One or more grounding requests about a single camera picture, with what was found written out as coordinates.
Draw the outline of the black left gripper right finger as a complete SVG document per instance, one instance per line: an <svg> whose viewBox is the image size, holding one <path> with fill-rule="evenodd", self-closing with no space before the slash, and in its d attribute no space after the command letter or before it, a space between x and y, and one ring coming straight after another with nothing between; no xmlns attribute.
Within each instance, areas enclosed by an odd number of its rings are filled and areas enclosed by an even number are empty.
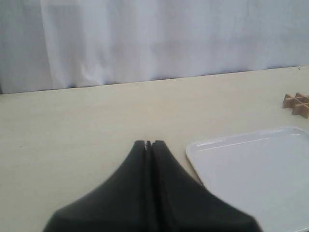
<svg viewBox="0 0 309 232"><path fill-rule="evenodd" d="M163 232L259 232L255 219L199 184L163 141L151 146L152 181Z"/></svg>

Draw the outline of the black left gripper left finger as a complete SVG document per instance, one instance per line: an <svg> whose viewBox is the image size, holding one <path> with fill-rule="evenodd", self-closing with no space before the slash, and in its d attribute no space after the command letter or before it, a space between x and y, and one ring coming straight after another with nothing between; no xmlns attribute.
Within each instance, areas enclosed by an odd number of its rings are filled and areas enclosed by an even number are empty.
<svg viewBox="0 0 309 232"><path fill-rule="evenodd" d="M146 232L147 165L144 141L136 141L119 168L101 185L58 209L46 232Z"/></svg>

